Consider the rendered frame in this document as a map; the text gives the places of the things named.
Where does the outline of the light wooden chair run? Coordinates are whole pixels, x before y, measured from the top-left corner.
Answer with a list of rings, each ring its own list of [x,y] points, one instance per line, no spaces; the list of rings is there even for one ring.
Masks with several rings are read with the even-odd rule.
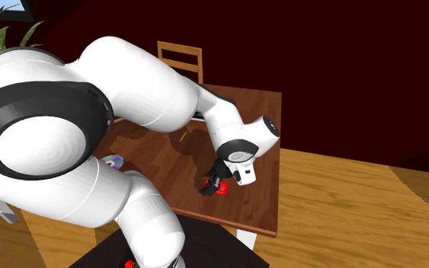
[[[181,53],[197,57],[197,64],[190,64],[186,62],[180,62],[173,59],[167,59],[163,56],[163,51],[170,51],[173,53]],[[199,84],[203,84],[203,50],[199,47],[185,46],[181,44],[168,43],[163,41],[157,42],[157,53],[158,58],[170,67],[182,69],[184,71],[197,73],[197,80]]]

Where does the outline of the dark robot stand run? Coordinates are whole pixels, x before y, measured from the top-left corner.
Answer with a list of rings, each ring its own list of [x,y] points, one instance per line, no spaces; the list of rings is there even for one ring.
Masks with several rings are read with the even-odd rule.
[[[221,225],[179,215],[185,233],[181,256],[187,268],[270,268]],[[121,230],[115,231],[69,268],[140,268]]]

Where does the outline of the red flat card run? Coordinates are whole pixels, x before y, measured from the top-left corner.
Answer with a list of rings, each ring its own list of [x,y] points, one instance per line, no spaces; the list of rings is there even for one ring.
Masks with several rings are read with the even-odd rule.
[[[228,186],[229,185],[227,183],[222,182],[220,179],[208,179],[200,192],[203,195],[208,196],[212,196],[214,194],[226,195]]]

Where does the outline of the brown wooden table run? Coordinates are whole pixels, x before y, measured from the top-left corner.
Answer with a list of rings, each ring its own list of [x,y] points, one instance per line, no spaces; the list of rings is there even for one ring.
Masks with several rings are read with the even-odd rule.
[[[179,142],[185,131],[187,135]],[[191,121],[177,132],[163,134],[123,120],[104,137],[95,154],[122,156],[124,169],[145,174],[178,214],[256,235],[277,236],[278,144],[254,162],[257,177],[254,183],[240,187],[230,178],[227,194],[211,197],[199,192],[206,172],[216,159],[206,126],[200,121]],[[114,223],[83,228],[21,210],[16,213],[19,219],[14,224],[0,217],[0,248],[74,257],[85,254],[117,230]]]

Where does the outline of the shiny compact disc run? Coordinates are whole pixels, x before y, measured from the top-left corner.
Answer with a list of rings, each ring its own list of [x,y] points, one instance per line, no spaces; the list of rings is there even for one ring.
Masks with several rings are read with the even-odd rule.
[[[124,159],[119,155],[108,155],[101,158],[100,162],[119,170],[123,166]]]

